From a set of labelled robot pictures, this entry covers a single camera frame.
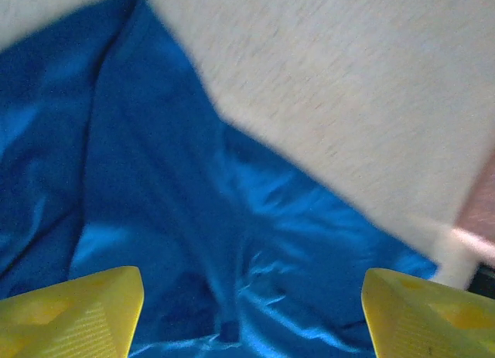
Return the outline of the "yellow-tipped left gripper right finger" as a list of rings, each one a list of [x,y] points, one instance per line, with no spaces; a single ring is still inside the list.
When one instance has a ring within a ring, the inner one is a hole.
[[[372,268],[361,301],[380,358],[494,358],[491,298]]]

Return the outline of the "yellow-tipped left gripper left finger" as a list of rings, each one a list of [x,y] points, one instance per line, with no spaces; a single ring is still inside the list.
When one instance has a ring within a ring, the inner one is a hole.
[[[3,357],[126,357],[144,302],[123,266],[1,301]]]

